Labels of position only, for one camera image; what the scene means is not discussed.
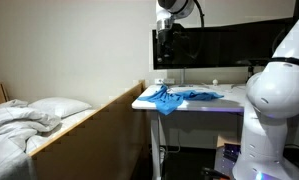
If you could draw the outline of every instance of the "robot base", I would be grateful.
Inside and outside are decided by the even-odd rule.
[[[240,154],[233,167],[236,180],[299,180],[299,169],[287,159],[283,159],[282,162],[246,159],[248,157]]]

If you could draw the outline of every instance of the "wooden bed frame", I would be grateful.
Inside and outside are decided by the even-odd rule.
[[[143,90],[142,81],[31,152],[38,180],[131,179],[148,153],[145,113],[131,107]]]

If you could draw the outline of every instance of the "blue towel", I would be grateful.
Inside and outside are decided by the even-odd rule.
[[[168,93],[168,87],[163,85],[161,89],[155,94],[146,97],[139,97],[140,101],[149,101],[156,104],[157,110],[164,115],[170,114],[173,110],[177,109],[183,102],[183,100],[203,100],[211,101],[212,99],[222,98],[223,95],[219,95],[215,92],[196,92],[194,90]]]

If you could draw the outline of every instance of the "black screen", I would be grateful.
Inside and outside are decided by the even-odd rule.
[[[292,25],[292,18],[220,27],[185,28],[174,36],[172,60],[157,61],[156,30],[152,31],[154,69],[238,67],[244,60],[269,60]]]

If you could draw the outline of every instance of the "white wall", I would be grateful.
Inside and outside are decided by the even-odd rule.
[[[290,17],[294,2],[200,0],[206,26]],[[11,98],[34,101],[64,96],[95,107],[130,87],[133,80],[145,79],[147,84],[157,77],[179,80],[179,70],[152,70],[151,30],[156,27],[155,19],[154,0],[0,0],[0,79]],[[197,10],[180,22],[185,27],[199,26]],[[187,79],[241,83],[246,71],[193,69],[187,71]],[[191,125],[188,118],[177,120],[181,126],[188,125],[179,133],[181,144],[210,147],[219,130],[236,134],[237,129],[228,128],[237,127],[236,116],[195,116]],[[173,122],[166,123],[170,136],[177,137]],[[170,138],[170,143],[176,145],[177,139]]]

